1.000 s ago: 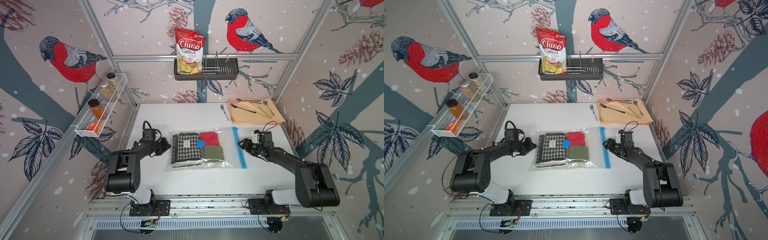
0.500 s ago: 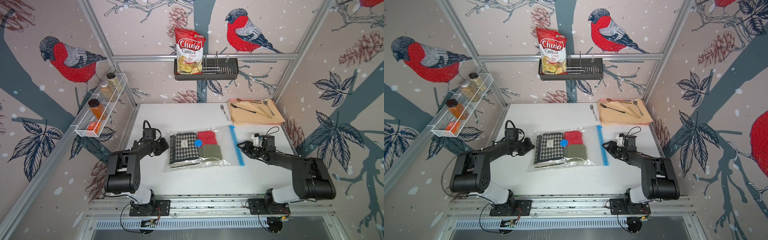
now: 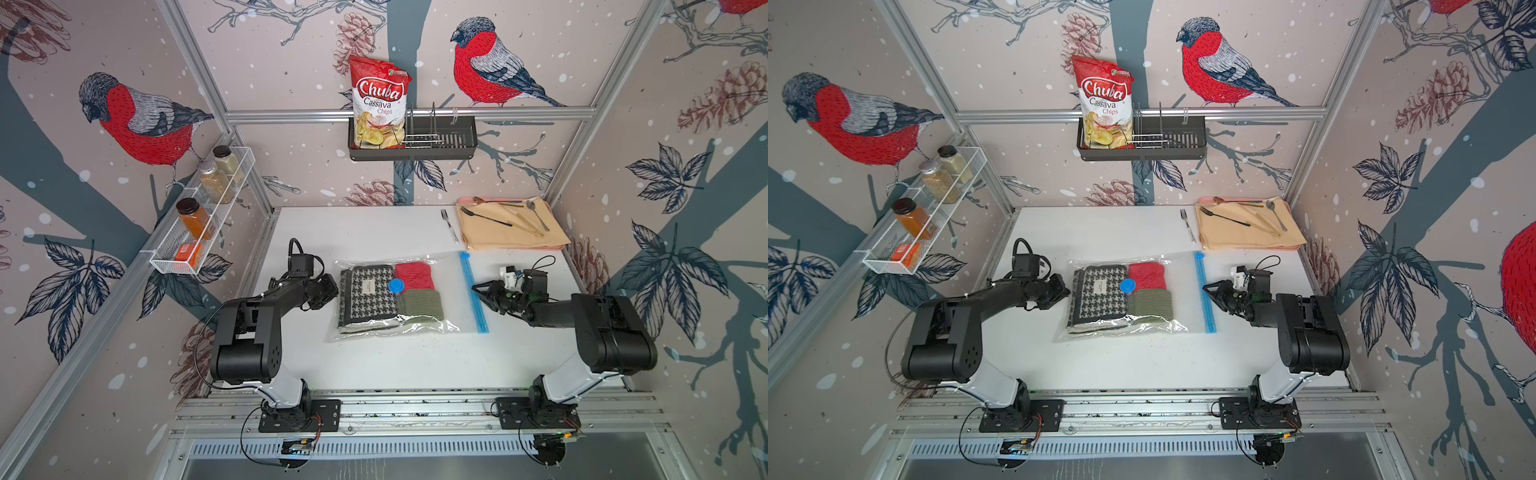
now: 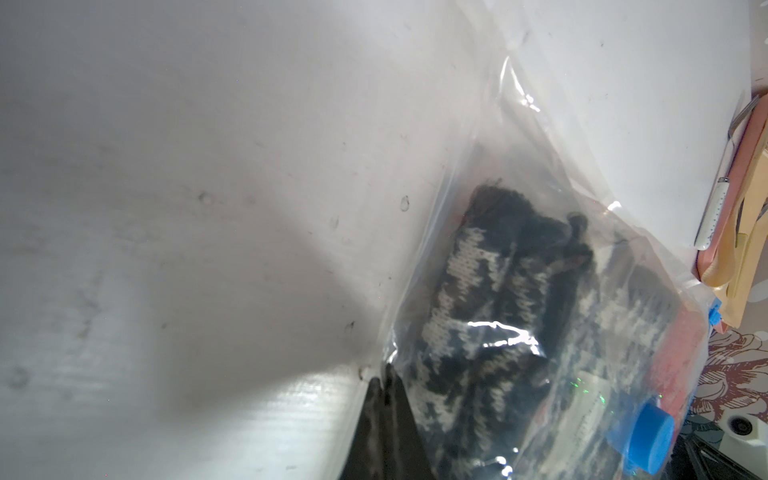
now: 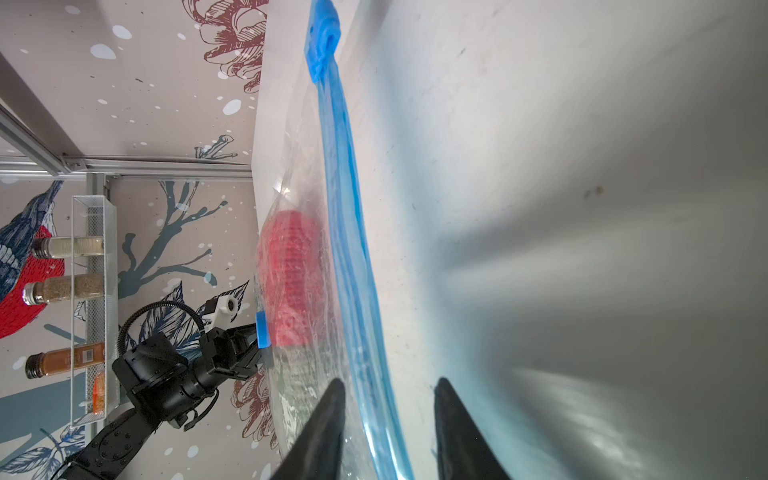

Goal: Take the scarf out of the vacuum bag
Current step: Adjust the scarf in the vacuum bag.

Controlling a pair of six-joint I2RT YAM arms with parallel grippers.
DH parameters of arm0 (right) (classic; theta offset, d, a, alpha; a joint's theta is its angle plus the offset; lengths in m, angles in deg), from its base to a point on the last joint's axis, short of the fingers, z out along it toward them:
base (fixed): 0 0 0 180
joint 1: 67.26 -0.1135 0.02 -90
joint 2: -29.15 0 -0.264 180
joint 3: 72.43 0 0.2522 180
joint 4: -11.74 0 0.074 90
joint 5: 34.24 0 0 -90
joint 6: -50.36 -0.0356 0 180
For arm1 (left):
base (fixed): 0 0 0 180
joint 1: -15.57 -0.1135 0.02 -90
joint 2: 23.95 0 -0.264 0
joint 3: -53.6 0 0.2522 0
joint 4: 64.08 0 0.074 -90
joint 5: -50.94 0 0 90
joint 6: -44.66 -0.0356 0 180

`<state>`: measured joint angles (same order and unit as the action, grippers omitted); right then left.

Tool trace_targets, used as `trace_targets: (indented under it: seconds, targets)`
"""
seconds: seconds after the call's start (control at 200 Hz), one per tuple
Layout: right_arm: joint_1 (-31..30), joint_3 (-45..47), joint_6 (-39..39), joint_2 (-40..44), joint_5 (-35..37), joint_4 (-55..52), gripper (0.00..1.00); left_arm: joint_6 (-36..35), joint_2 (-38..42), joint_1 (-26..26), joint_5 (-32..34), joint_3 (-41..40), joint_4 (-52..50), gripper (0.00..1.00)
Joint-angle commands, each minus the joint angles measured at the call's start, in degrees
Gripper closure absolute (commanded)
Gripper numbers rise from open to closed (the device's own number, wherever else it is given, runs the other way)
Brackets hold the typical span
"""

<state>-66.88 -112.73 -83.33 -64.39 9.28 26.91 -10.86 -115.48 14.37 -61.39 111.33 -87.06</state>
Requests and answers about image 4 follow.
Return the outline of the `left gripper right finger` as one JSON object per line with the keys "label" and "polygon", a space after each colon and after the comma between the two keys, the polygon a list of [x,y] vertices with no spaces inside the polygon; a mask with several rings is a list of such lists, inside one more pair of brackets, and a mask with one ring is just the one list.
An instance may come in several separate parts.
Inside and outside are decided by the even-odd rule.
{"label": "left gripper right finger", "polygon": [[434,479],[405,386],[392,364],[384,370],[383,457],[386,479]]}

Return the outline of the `clear plastic vacuum bag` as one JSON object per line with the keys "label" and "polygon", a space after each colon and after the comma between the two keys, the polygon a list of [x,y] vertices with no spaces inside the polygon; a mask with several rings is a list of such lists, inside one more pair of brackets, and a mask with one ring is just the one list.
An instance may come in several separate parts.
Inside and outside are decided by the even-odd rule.
{"label": "clear plastic vacuum bag", "polygon": [[477,77],[343,479],[675,479],[712,294],[582,176],[516,2],[459,1]]}

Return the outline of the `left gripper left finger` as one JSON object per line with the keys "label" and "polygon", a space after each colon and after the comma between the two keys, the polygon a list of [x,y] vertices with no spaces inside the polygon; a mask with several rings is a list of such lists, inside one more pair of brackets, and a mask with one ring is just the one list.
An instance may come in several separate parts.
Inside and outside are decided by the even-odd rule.
{"label": "left gripper left finger", "polygon": [[382,414],[384,394],[379,378],[368,383],[348,456],[339,475],[341,480],[384,480],[387,478]]}

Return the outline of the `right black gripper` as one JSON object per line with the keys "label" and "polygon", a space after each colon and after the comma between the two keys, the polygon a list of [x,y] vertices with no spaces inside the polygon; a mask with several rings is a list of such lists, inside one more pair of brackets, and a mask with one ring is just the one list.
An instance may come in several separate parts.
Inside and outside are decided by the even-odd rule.
{"label": "right black gripper", "polygon": [[665,467],[667,479],[765,479],[767,423],[727,410],[717,421],[689,414]]}

